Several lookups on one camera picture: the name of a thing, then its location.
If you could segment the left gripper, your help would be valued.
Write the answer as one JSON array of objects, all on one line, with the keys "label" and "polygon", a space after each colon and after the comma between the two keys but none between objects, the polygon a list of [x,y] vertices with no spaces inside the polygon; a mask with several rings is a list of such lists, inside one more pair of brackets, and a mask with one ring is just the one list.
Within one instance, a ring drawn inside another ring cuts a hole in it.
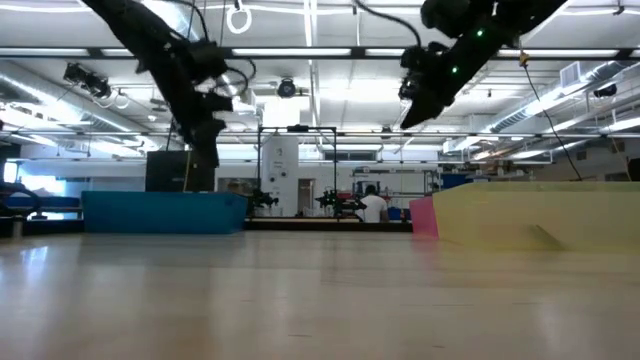
[{"label": "left gripper", "polygon": [[215,49],[165,49],[138,58],[137,73],[149,72],[169,105],[182,134],[190,134],[191,145],[200,162],[219,166],[217,138],[226,123],[214,112],[230,112],[232,100],[214,90],[197,87],[229,70]]}]

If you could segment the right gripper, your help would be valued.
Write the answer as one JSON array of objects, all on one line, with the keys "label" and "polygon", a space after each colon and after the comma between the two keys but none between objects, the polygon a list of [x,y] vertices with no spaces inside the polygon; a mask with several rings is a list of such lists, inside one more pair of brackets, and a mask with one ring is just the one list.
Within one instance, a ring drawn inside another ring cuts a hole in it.
[{"label": "right gripper", "polygon": [[[413,100],[400,125],[401,129],[409,129],[425,121],[437,118],[444,106],[451,106],[457,90],[449,94],[445,89],[448,75],[458,72],[455,66],[446,70],[446,55],[450,48],[439,42],[429,42],[426,47],[418,45],[404,50],[400,58],[400,66],[406,70],[399,90],[401,100]],[[441,102],[424,102],[415,100],[421,92],[431,91]]]}]

